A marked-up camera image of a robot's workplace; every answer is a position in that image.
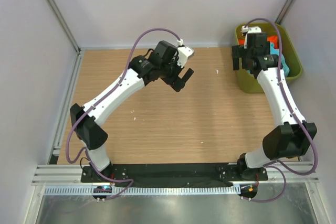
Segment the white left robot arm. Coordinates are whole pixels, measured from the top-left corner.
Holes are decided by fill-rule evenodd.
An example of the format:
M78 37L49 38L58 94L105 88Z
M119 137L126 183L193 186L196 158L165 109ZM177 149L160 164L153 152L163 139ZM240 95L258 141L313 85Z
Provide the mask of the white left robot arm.
M188 69L183 77L179 76L193 55L191 47L176 47L162 40L145 55L132 58L115 82L94 99L82 106L75 103L70 108L73 131L82 141L98 181L106 182L112 177L112 163L105 146L108 134L102 128L108 117L131 95L158 79L179 92L194 73Z

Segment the blue t shirt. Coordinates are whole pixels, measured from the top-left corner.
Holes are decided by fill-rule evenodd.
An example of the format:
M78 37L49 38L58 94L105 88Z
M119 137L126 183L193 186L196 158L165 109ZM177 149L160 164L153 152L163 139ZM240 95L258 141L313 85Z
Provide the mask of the blue t shirt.
M279 55L279 49L275 48L275 44L273 42L270 42L270 54L271 55L277 55L277 56ZM288 65L286 64L286 60L285 60L283 55L281 55L281 64L282 64L282 68L283 68L285 77L288 77L290 69L289 69Z

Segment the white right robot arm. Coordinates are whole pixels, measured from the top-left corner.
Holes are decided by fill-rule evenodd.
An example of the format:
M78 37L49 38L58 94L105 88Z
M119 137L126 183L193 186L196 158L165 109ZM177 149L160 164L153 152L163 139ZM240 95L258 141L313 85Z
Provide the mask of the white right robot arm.
M232 46L233 69L249 71L262 87L274 118L274 129L260 148L242 154L236 167L238 177L248 180L257 169L281 158L304 155L317 133L298 110L285 80L278 55L270 52L267 34L259 27L244 28L245 42Z

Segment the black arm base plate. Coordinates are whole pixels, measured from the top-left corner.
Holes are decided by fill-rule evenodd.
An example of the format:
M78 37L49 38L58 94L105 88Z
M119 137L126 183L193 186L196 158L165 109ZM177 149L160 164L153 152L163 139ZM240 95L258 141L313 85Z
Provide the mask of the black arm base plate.
M264 168L235 163L110 164L101 171L109 179L132 179L136 187L180 187L200 182L267 181Z

